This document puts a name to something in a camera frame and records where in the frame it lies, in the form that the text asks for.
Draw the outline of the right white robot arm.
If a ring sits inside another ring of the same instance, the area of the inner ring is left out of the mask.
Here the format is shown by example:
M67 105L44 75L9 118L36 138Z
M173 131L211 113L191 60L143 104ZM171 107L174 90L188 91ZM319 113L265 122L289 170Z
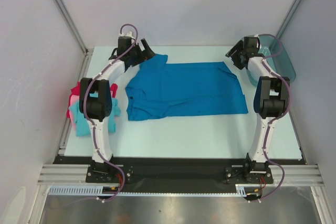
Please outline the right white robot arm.
M260 53L259 35L241 39L226 56L238 69L246 69L258 78L253 108L257 124L252 146L241 166L225 169L229 184L273 182L269 148L276 123L289 112L290 79L276 73Z

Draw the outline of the blue t shirt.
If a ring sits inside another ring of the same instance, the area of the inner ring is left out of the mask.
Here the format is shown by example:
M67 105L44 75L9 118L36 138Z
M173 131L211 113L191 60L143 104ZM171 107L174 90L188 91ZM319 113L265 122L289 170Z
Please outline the blue t shirt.
M248 113L238 78L222 61L168 63L156 55L140 64L125 91L130 121Z

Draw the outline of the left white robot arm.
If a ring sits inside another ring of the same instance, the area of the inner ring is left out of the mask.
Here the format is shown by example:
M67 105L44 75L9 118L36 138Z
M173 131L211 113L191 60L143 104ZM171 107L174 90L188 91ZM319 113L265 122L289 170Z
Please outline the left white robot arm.
M108 132L113 108L110 86L130 67L155 56L144 38L141 44L131 35L120 36L107 65L96 76L80 80L79 110L88 122L93 143L90 167L105 182L112 181L118 170L110 162L113 157Z

